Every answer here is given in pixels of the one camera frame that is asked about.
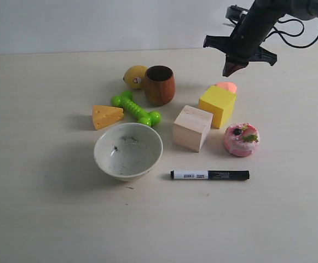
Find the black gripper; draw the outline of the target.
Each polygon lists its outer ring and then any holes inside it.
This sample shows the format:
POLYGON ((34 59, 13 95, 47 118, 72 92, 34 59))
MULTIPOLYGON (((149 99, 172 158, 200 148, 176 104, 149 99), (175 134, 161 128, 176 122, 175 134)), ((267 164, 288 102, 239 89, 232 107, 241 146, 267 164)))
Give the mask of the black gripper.
POLYGON ((262 48, 265 39, 264 31, 234 29, 230 36, 209 36, 204 39, 204 48, 214 48, 225 54, 223 77, 247 67, 249 62, 267 62, 273 66, 277 55, 262 48))

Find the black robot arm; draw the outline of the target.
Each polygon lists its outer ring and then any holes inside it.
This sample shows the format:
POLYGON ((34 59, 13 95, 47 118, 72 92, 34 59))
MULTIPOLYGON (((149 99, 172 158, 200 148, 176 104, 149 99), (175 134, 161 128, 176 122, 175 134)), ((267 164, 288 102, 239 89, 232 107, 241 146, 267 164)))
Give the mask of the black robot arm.
POLYGON ((230 36, 209 36, 203 47, 215 48, 226 55, 222 76, 246 68, 250 62, 273 66, 277 55, 262 48, 275 24, 285 15, 301 21, 318 18, 318 1, 254 1, 250 9, 231 5, 226 18, 236 21, 230 36))

